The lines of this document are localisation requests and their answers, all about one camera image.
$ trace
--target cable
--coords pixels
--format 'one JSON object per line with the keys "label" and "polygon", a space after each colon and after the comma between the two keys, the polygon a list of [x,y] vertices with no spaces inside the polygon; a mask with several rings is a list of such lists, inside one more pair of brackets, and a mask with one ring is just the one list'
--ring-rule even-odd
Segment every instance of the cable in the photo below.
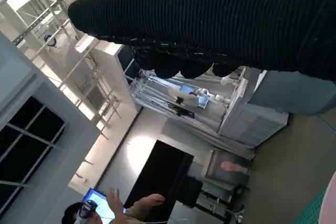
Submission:
{"label": "cable", "polygon": [[[109,219],[109,220],[114,220],[114,218],[109,218],[109,217],[101,217],[101,219]],[[178,223],[178,221],[184,220],[187,222],[187,224],[189,224],[189,220],[188,219],[173,219],[170,218],[171,220],[175,221],[176,223]],[[148,222],[144,222],[144,221],[135,221],[135,220],[127,220],[128,222],[132,222],[132,223],[145,223],[145,224],[164,224],[164,223],[168,223],[169,220],[166,221],[148,221]]]}

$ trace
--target person's arm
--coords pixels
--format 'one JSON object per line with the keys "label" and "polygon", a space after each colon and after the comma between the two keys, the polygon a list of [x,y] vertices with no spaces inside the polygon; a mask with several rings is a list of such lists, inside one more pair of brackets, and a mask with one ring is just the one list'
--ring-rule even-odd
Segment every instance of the person's arm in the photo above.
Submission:
{"label": "person's arm", "polygon": [[150,196],[143,197],[135,202],[132,207],[126,210],[125,215],[143,221],[154,206],[159,206],[163,204],[164,201],[165,198],[162,195],[151,194]]}
{"label": "person's arm", "polygon": [[119,198],[119,189],[114,192],[114,188],[111,187],[106,193],[107,203],[110,209],[114,212],[115,219],[111,221],[112,224],[128,224],[126,215],[123,213],[123,204]]}

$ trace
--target blue object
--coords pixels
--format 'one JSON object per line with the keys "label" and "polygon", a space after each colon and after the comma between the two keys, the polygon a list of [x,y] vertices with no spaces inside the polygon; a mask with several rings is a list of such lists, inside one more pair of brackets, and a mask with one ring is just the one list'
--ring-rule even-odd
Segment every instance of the blue object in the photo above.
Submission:
{"label": "blue object", "polygon": [[95,203],[97,203],[98,207],[96,209],[96,212],[101,217],[102,224],[109,224],[111,220],[115,218],[114,212],[112,212],[112,210],[110,209],[105,195],[90,188],[84,196],[82,202],[86,202],[88,200],[93,200]]}
{"label": "blue object", "polygon": [[180,87],[180,91],[185,94],[189,94],[190,92],[194,92],[194,88],[188,85],[182,85]]}
{"label": "blue object", "polygon": [[[49,38],[51,38],[51,35],[50,35],[50,34],[45,35],[45,36],[44,36],[44,42],[47,42],[47,40],[48,40]],[[56,38],[53,38],[52,43],[51,43],[51,44],[48,44],[48,46],[49,46],[49,47],[56,47],[56,43],[57,43]]]}

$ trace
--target pink object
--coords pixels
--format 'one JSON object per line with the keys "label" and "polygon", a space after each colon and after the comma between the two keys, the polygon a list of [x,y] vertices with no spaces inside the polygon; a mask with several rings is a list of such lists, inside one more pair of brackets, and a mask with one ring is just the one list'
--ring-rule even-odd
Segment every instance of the pink object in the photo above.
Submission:
{"label": "pink object", "polygon": [[332,176],[322,201],[319,224],[336,223],[336,172]]}

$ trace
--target hand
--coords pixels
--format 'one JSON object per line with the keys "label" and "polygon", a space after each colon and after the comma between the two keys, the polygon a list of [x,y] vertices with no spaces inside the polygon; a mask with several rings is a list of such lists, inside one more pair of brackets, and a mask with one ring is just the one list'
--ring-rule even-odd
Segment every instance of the hand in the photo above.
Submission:
{"label": "hand", "polygon": [[119,199],[119,189],[117,192],[113,187],[111,187],[106,193],[107,203],[109,204],[110,209],[114,212],[115,216],[123,215],[123,204]]}
{"label": "hand", "polygon": [[152,208],[155,206],[162,205],[165,202],[165,197],[160,194],[151,194],[147,197],[143,197],[139,200],[141,207],[143,208]]}

